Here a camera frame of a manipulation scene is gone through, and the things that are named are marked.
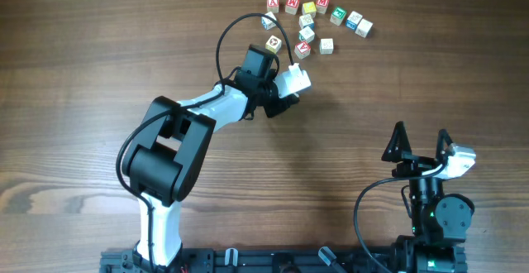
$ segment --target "block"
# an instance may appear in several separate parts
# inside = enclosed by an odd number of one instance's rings
[[[275,15],[274,15],[273,12],[266,12],[265,15],[273,18],[276,21],[278,20],[278,19],[275,18]],[[263,24],[263,27],[266,30],[270,30],[271,28],[275,27],[274,22],[272,22],[271,20],[267,19],[266,17],[261,17],[261,23]]]
[[[267,50],[273,51],[274,54],[277,54],[279,52],[279,49],[281,49],[282,44],[283,42],[279,38],[271,36],[268,41],[266,41],[265,48]]]
[[[299,59],[303,59],[311,54],[311,46],[306,41],[302,41],[296,45],[294,53]]]
[[[266,11],[279,13],[279,0],[266,0]]]
[[[314,2],[307,2],[303,4],[303,7],[301,8],[301,13],[303,15],[311,15],[312,18],[316,16],[316,5]]]
[[[331,15],[331,23],[339,26],[346,18],[347,11],[341,7],[335,8]]]
[[[316,0],[316,11],[325,14],[331,0]]]
[[[311,29],[311,27],[306,26],[299,32],[299,40],[300,41],[306,41],[307,43],[311,43],[311,41],[314,40],[314,31]]]
[[[360,20],[362,19],[362,15],[358,12],[352,12],[349,17],[347,17],[346,26],[356,30],[356,27],[358,26],[358,23],[360,23]]]
[[[311,15],[304,15],[299,17],[299,26],[303,29],[306,26],[311,27],[314,30],[314,20]]]
[[[332,54],[332,50],[334,50],[332,38],[322,38],[320,41],[320,54],[329,55]]]
[[[365,38],[369,34],[369,31],[371,30],[372,26],[372,22],[363,19],[362,21],[360,21],[360,24],[358,24],[358,26],[356,27],[356,34]]]
[[[298,13],[298,8],[299,0],[287,0],[287,3],[284,6],[284,11],[295,16],[296,13]]]

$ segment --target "wood grain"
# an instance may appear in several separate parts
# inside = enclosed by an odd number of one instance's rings
[[[274,119],[259,110],[214,136],[183,203],[184,245],[357,245],[355,199],[390,176],[380,156],[404,120],[417,154],[433,155],[441,128],[478,152],[445,186],[476,204],[470,270],[527,271],[529,0],[331,5],[364,14],[372,36],[317,16],[317,38],[334,38],[335,53],[301,61],[313,87],[298,106]],[[0,271],[94,272],[100,251],[131,247],[138,206],[112,171],[119,146],[153,98],[207,92],[224,28],[264,9],[265,0],[0,0]],[[298,17],[278,19],[294,43]],[[222,71],[270,34],[279,31],[258,19],[235,26]],[[279,58],[284,69],[285,49]],[[401,186],[365,198],[370,244],[410,233]]]

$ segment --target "green block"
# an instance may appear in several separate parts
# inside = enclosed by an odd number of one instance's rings
[[[343,19],[344,17],[346,17],[346,10],[341,8],[341,7],[337,7],[334,12],[332,12],[332,15],[339,18],[339,19]]]

